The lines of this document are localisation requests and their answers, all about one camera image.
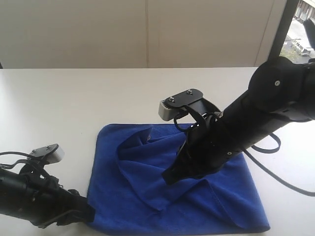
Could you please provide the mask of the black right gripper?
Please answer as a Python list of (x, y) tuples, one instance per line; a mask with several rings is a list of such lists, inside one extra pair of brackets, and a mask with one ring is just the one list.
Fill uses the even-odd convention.
[(193, 125), (186, 133), (177, 160), (161, 173), (167, 185), (188, 178), (199, 179), (218, 172), (224, 164), (241, 152), (240, 146), (228, 133), (223, 120), (212, 115), (205, 126)]

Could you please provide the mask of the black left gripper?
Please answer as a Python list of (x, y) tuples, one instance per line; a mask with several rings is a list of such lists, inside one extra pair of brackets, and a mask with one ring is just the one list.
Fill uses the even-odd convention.
[(58, 179), (39, 179), (32, 183), (31, 187), (33, 225), (46, 228), (53, 223), (65, 226), (94, 221), (95, 209), (88, 204), (87, 198), (75, 189), (65, 190)]

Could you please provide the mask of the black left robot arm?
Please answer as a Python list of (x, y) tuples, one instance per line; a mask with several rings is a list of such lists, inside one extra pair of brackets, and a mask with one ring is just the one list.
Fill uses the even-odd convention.
[(75, 189), (64, 189), (53, 176), (0, 171), (0, 212), (45, 229), (52, 224), (92, 223), (95, 209)]

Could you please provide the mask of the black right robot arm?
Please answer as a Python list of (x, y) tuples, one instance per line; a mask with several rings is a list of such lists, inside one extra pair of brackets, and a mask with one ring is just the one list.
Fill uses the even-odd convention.
[(201, 179), (285, 125), (314, 120), (315, 62), (274, 58), (255, 70), (247, 90), (224, 110), (191, 88), (161, 101), (159, 115), (165, 121), (194, 119), (190, 127), (179, 128), (186, 138), (162, 173), (164, 181)]

